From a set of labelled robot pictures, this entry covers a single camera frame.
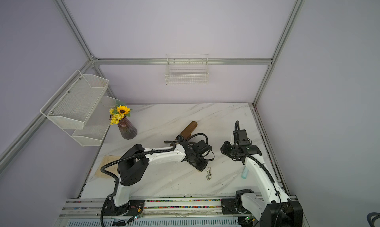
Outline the wooden watch stand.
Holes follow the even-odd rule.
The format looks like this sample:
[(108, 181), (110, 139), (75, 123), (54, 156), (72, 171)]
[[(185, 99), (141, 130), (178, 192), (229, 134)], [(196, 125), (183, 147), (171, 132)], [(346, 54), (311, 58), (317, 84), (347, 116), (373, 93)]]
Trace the wooden watch stand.
[(192, 121), (179, 135), (182, 135), (185, 139), (188, 139), (192, 132), (197, 128), (198, 124), (196, 121)]

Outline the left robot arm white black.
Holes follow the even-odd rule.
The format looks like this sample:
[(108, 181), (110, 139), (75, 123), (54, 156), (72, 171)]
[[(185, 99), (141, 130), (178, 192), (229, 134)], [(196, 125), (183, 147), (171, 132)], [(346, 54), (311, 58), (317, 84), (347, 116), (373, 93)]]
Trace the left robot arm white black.
[(197, 133), (188, 138), (181, 135), (174, 141), (164, 141), (169, 144), (167, 148), (144, 148), (142, 144), (136, 144), (130, 148), (120, 159), (107, 163), (101, 167), (101, 172), (114, 178), (115, 186), (113, 193), (105, 199), (100, 222), (104, 227), (104, 214), (106, 209), (117, 214), (119, 209), (129, 209), (130, 191), (132, 186), (138, 183), (148, 166), (169, 162), (188, 162), (192, 167), (202, 172), (209, 162), (215, 158), (207, 159), (213, 154), (212, 146), (208, 143), (208, 136)]

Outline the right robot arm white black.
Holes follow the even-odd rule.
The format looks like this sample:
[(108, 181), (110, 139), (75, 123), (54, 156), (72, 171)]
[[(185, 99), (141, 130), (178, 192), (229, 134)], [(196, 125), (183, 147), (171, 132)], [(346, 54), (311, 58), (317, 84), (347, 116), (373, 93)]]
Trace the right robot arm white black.
[(291, 200), (268, 170), (262, 152), (253, 145), (246, 130), (233, 131), (234, 142), (225, 141), (221, 153), (233, 161), (243, 163), (253, 175), (261, 194), (257, 197), (251, 189), (237, 190), (233, 199), (224, 198), (223, 214), (250, 214), (261, 227), (301, 227), (303, 209), (299, 201)]

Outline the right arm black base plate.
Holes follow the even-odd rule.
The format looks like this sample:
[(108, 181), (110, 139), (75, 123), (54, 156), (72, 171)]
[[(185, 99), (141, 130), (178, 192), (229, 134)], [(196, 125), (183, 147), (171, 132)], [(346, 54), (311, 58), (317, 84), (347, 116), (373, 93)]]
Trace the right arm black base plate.
[(235, 204), (234, 198), (222, 198), (221, 199), (222, 214), (232, 215), (232, 214), (246, 214), (247, 210), (244, 208), (238, 208)]

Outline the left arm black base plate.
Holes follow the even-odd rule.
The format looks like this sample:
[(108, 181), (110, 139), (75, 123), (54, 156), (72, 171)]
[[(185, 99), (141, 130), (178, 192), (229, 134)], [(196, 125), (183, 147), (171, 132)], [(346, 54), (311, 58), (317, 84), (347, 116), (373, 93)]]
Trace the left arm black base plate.
[(103, 216), (136, 216), (138, 210), (143, 211), (144, 204), (144, 200), (130, 200), (127, 204), (116, 207), (113, 199), (109, 199), (105, 201), (101, 214)]

